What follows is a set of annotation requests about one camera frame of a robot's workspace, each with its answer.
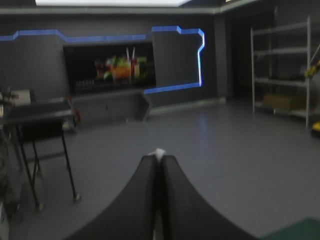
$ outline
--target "black table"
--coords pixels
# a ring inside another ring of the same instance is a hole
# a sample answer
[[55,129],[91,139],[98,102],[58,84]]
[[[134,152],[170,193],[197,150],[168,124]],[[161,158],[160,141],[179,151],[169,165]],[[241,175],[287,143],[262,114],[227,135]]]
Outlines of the black table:
[[56,98],[13,107],[0,119],[0,125],[9,127],[65,119],[74,115],[73,107],[68,100]]
[[[41,210],[43,208],[43,205],[39,203],[37,194],[35,191],[35,170],[33,171],[33,177],[32,177],[28,168],[28,160],[26,159],[26,154],[24,151],[23,138],[20,134],[19,129],[22,126],[26,126],[26,125],[41,126],[46,123],[51,123],[52,121],[62,122],[63,120],[73,118],[74,116],[75,116],[75,112],[73,110],[71,103],[65,98],[56,98],[56,99],[50,99],[45,101],[37,101],[29,105],[12,107],[11,109],[8,110],[7,113],[4,114],[3,118],[0,119],[0,126],[2,127],[2,129],[9,129],[9,131],[14,130],[16,132],[16,135],[18,136],[22,157],[25,163],[25,170],[27,172],[28,180],[32,189],[35,205],[38,210]],[[65,139],[64,139],[62,130],[61,132],[62,132],[61,136],[63,141],[64,154],[66,156],[67,166],[70,174],[70,180],[72,183],[73,198],[75,201],[78,201],[80,200],[80,195],[78,195],[74,189],[73,177],[71,174],[71,167],[69,164],[68,154],[67,154],[66,145],[65,145]],[[33,143],[33,148],[35,152],[34,159],[36,161],[34,167],[35,169],[37,169],[36,167],[36,164],[37,164],[38,170],[40,170],[40,165],[39,165],[40,157],[37,156],[35,142],[32,141],[32,143]]]

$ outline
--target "gray floor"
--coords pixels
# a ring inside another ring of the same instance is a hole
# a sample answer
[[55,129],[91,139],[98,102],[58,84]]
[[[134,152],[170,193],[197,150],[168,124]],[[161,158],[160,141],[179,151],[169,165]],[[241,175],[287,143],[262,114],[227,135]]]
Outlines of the gray floor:
[[[44,151],[58,149],[47,142]],[[61,240],[99,214],[122,190],[142,155],[175,155],[200,194],[251,234],[262,237],[307,217],[320,218],[320,139],[304,122],[228,103],[152,116],[146,123],[83,129],[67,136],[76,187],[72,203],[64,159],[42,162],[37,185],[45,204],[34,212],[30,188],[10,240]]]

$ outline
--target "wall baseboard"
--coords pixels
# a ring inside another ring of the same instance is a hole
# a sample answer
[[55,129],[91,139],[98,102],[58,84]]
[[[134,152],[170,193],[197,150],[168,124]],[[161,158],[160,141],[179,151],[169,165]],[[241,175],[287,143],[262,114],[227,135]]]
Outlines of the wall baseboard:
[[207,107],[211,105],[225,104],[226,102],[227,102],[227,99],[225,97],[215,97],[215,98],[208,98],[208,99],[199,100],[199,101],[191,101],[191,102],[184,102],[184,103],[172,104],[167,106],[159,106],[159,107],[152,108],[149,115],[156,116],[156,115],[167,114],[172,112]]

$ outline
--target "ceiling light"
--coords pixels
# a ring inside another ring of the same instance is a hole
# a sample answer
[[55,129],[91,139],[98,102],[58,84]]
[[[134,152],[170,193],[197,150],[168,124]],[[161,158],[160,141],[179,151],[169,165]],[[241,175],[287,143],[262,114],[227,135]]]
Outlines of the ceiling light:
[[37,6],[179,7],[190,0],[35,0]]

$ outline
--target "black curved panel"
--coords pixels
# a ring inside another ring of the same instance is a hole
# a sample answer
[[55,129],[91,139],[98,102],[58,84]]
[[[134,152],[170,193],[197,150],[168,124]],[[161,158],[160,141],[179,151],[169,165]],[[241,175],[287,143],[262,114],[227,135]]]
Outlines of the black curved panel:
[[214,208],[192,186],[174,156],[162,160],[166,240],[257,240]]
[[129,183],[92,222],[65,240],[151,240],[157,161],[144,156]]

